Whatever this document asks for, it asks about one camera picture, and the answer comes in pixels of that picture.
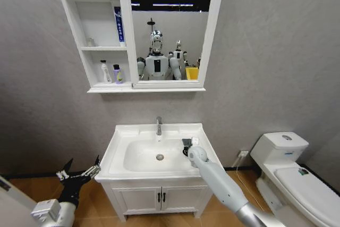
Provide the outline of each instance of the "purple bottle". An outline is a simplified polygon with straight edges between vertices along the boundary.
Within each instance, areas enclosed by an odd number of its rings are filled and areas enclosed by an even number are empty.
[[[123,77],[122,77],[121,69],[120,69],[118,64],[113,65],[113,74],[115,76],[116,84],[119,85],[119,84],[123,83]]]

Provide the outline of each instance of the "toilet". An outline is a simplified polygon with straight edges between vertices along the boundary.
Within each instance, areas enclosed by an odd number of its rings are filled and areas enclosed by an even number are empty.
[[[262,169],[256,185],[287,227],[340,227],[340,197],[295,162],[307,147],[293,132],[262,135],[250,153]]]

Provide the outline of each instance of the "electrical outlet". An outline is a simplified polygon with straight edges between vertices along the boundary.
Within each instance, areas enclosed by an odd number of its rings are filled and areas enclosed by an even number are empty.
[[[244,158],[248,155],[249,151],[240,151],[238,157]]]

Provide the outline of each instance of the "humanoid robot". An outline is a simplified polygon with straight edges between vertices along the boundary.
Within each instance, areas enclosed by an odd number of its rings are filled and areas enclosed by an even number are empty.
[[[185,67],[189,66],[186,59],[186,52],[182,51],[182,43],[180,40],[176,42],[176,50],[169,53],[170,57],[175,57],[180,65],[182,79],[186,78]]]
[[[148,73],[147,80],[166,80],[169,68],[171,68],[175,80],[182,80],[178,60],[173,56],[166,57],[161,53],[163,35],[159,30],[154,30],[151,33],[150,42],[151,53],[149,56],[146,59],[142,57],[137,59],[139,79],[143,78],[144,69],[146,68]]]

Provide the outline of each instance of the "wooden floor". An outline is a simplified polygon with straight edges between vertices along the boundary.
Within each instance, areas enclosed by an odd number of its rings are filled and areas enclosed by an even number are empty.
[[[228,174],[239,184],[244,194],[254,205],[257,203],[251,197],[243,184],[238,180],[236,171]],[[266,212],[269,207],[264,202],[256,188],[256,174],[253,171],[239,171],[239,176],[256,200]],[[35,201],[58,198],[63,186],[57,177],[11,179],[10,182]],[[113,210],[101,185],[92,180],[85,184],[80,192],[80,204],[75,211],[74,227],[234,227],[243,226],[234,214],[224,207],[215,196],[208,203],[200,219],[195,219],[192,213],[157,214],[129,216],[126,223],[120,222]]]

